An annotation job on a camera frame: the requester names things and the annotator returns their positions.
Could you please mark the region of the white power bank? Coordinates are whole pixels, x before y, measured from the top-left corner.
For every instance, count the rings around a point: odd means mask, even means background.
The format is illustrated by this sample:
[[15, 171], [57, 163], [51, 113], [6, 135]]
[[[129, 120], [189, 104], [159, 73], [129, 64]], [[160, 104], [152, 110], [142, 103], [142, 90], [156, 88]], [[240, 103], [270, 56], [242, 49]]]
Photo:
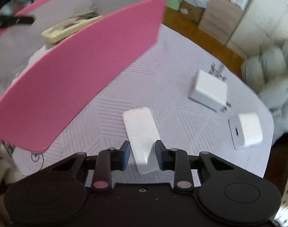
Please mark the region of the white power bank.
[[160, 136], [150, 109], [143, 107], [125, 111], [122, 119], [138, 172], [145, 175], [159, 170], [155, 142], [160, 140]]

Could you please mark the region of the pink cardboard box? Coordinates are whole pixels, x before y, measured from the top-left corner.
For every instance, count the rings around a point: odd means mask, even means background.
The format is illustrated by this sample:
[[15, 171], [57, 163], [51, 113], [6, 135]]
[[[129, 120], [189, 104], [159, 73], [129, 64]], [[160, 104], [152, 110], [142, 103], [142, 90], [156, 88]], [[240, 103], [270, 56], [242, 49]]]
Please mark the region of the pink cardboard box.
[[[156, 42], [166, 0], [38, 0], [30, 26], [0, 29], [0, 140], [43, 152], [109, 82]], [[14, 83], [43, 45], [42, 32], [96, 7], [102, 14], [52, 47]]]

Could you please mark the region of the cream remote purple buttons upper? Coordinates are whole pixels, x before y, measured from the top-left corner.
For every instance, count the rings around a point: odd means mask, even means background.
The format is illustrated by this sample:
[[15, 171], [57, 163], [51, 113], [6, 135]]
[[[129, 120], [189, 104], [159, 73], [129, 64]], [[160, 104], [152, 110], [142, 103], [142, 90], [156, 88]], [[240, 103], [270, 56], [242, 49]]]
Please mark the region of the cream remote purple buttons upper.
[[56, 44], [63, 39], [71, 36], [72, 34], [78, 32], [84, 27], [95, 23], [100, 20], [103, 16], [95, 11], [90, 11], [87, 13], [75, 15], [63, 22], [60, 22], [41, 33], [43, 40], [47, 44]]

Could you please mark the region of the white patterned table cloth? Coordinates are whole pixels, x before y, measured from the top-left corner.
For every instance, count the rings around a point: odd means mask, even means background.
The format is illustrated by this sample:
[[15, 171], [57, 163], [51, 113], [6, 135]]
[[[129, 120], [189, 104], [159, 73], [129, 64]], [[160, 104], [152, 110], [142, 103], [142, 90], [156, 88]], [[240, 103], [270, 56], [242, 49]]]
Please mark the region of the white patterned table cloth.
[[[215, 68], [228, 85], [229, 107], [213, 110], [188, 98], [199, 70]], [[211, 152], [263, 177], [272, 146], [273, 120], [257, 95], [218, 59], [166, 26], [157, 43], [94, 97], [42, 154], [15, 148], [13, 160], [23, 176], [31, 175], [76, 152], [96, 155], [127, 140], [122, 115], [147, 107], [168, 148], [190, 155]], [[239, 113], [258, 115], [263, 142], [236, 150], [228, 120]]]

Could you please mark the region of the white square charger block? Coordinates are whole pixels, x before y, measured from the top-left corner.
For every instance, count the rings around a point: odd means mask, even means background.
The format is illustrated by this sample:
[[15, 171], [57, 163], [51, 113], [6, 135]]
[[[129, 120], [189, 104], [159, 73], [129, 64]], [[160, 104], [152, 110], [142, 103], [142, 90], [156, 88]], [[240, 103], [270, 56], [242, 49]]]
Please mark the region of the white square charger block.
[[199, 70], [190, 87], [188, 97], [216, 112], [227, 104], [228, 85], [215, 76]]

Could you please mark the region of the white small usb charger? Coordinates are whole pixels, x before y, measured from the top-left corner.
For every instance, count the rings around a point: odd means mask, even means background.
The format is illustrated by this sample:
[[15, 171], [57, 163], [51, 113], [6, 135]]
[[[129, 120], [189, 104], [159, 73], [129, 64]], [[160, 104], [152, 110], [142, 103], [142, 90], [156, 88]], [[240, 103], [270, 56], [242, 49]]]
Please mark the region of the white small usb charger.
[[232, 143], [236, 150], [260, 145], [263, 132], [256, 113], [239, 113], [228, 119]]

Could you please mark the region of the grey puffer jacket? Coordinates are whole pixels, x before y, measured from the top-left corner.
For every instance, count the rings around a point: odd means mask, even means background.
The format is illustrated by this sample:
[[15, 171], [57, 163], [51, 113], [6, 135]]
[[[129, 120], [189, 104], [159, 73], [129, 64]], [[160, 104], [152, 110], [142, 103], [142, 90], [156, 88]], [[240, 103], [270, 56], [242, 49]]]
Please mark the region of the grey puffer jacket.
[[288, 133], [288, 40], [252, 56], [241, 66], [243, 81], [270, 110], [273, 142]]

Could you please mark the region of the cardboard box on floor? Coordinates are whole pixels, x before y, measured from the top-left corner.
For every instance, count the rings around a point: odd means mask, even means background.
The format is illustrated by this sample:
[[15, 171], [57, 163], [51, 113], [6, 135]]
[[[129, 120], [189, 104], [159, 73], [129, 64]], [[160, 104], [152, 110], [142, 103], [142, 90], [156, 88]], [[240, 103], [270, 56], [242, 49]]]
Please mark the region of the cardboard box on floor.
[[196, 25], [200, 23], [200, 20], [202, 19], [204, 9], [198, 8], [196, 6], [193, 6], [186, 1], [182, 1], [180, 4], [179, 11], [181, 14], [184, 15], [184, 17]]

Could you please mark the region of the wooden shelf cabinet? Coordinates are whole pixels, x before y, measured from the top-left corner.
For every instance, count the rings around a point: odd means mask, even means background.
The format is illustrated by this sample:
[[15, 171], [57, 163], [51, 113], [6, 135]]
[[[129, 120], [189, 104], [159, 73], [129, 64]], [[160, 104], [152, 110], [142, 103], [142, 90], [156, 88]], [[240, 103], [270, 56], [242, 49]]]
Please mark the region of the wooden shelf cabinet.
[[233, 35], [251, 0], [208, 0], [198, 28], [223, 45]]

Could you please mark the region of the wooden wardrobe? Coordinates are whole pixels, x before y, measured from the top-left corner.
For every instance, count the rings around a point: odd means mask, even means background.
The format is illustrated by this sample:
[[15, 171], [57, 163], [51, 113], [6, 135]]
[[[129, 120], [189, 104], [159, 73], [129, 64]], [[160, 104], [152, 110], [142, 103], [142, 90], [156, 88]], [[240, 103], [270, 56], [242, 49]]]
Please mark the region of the wooden wardrobe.
[[251, 0], [226, 46], [242, 59], [288, 39], [288, 0]]

